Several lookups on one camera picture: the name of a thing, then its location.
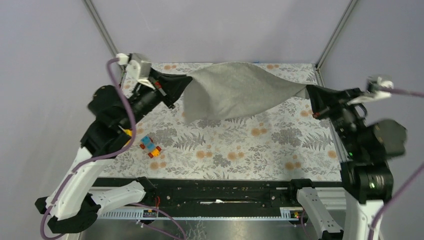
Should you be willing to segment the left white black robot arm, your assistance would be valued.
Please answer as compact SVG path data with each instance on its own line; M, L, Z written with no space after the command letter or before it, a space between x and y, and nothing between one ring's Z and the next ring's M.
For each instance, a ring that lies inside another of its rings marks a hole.
M129 97L115 79L94 93L88 109L95 120L81 138L71 167L50 196L35 202L42 214L43 238L47 237L45 228L49 228L56 240L66 234L83 232L103 213L129 204L140 202L148 206L154 202L155 189L145 177L102 193L90 193L104 168L134 143L136 124L160 103L173 108L192 81L187 75L165 74L154 69L149 71L147 79L153 87L137 83Z

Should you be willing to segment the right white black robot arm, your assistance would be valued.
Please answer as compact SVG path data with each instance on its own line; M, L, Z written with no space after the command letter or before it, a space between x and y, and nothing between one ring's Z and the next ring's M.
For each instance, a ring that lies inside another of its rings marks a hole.
M301 205L320 240L376 240L383 207L392 199L394 177L388 160L406 152L406 128L393 119L365 124L357 112L364 104L391 96L390 89L371 86L333 90L307 85L313 117L328 119L347 153L340 164L340 177L346 201L345 227L336 224L309 179L291 181L287 201Z

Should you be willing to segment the grey cloth napkin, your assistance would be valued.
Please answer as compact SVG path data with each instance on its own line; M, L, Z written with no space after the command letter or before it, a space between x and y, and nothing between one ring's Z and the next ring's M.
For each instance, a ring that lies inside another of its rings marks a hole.
M308 99L306 84L280 78L247 62L216 63L187 74L186 123L251 117L291 97Z

